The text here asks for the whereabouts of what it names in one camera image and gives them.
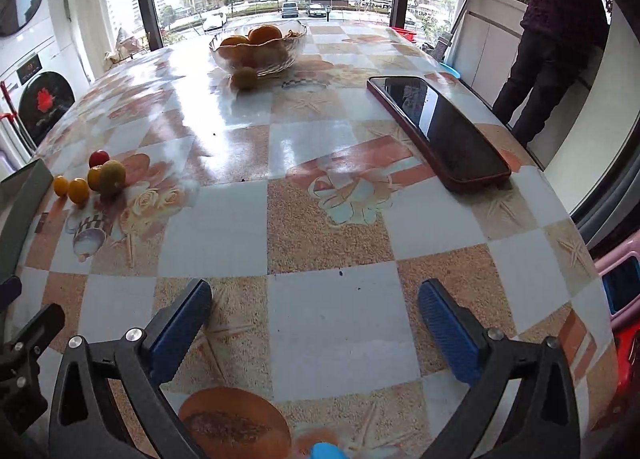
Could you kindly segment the blue gloved hand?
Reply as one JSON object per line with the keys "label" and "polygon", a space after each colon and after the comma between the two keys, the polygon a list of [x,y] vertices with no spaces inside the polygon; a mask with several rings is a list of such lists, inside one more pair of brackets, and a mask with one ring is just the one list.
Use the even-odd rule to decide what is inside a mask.
{"label": "blue gloved hand", "polygon": [[311,447],[310,459],[348,459],[344,451],[331,443],[317,443]]}

